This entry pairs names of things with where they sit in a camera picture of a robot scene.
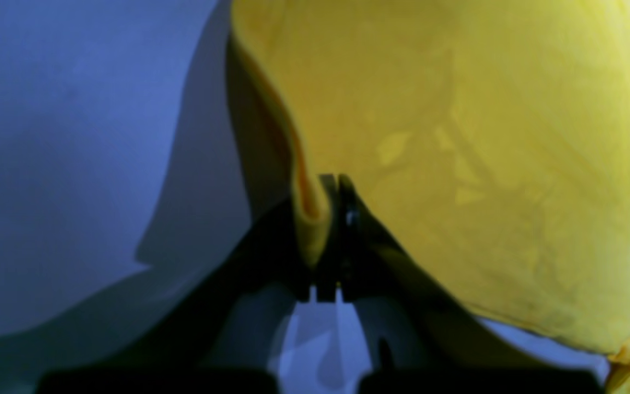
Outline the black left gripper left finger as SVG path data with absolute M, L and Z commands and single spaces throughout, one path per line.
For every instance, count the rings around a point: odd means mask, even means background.
M 45 374 L 38 393 L 279 393 L 267 366 L 282 323 L 300 302 L 335 300 L 339 281 L 339 192 L 320 182 L 325 249 L 301 257 L 290 202 L 262 216 L 228 258 L 140 339 L 95 364 Z

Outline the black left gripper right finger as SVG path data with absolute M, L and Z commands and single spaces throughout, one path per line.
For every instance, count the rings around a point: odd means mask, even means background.
M 378 336 L 378 367 L 360 393 L 603 393 L 592 373 L 553 367 L 503 341 L 418 267 L 338 177 L 342 292 L 392 302 L 412 330 Z

